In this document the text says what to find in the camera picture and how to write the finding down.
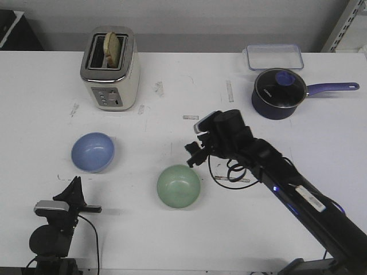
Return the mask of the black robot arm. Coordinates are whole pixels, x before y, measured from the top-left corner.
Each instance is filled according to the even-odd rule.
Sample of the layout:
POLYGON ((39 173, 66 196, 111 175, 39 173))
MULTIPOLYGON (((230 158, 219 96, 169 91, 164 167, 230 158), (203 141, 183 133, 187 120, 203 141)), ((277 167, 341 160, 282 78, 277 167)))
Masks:
POLYGON ((66 189, 51 200, 41 200, 33 209, 35 215, 45 217, 46 225, 35 229, 29 238, 30 250, 36 262, 34 274, 83 274, 77 261, 69 258, 72 238, 79 219, 91 223, 82 213, 101 213, 101 206, 85 202, 81 178, 74 177, 66 189))
POLYGON ((325 249, 333 269, 366 273, 366 234, 237 110, 97 114, 76 128, 113 142, 87 186, 104 206, 106 268, 247 270, 325 249))

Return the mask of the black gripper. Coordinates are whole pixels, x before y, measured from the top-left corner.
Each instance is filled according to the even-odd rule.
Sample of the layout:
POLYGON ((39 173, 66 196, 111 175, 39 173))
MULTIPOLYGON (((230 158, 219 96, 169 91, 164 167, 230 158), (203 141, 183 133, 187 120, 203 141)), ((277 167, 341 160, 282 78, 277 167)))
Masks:
MULTIPOLYGON (((204 131, 198 133, 198 139, 201 141, 201 147, 205 148, 210 155, 219 158, 226 158, 224 136, 219 131, 204 131)), ((197 153, 201 150, 197 142, 191 142, 185 145, 185 150, 192 156, 187 160, 190 168, 194 165, 202 165, 208 158, 205 153, 197 153)))
POLYGON ((66 189, 52 198, 69 204, 69 211, 50 211, 48 224, 62 232, 72 232, 78 224, 80 213, 101 213, 102 207, 87 205, 83 195, 81 177, 75 176, 66 189))

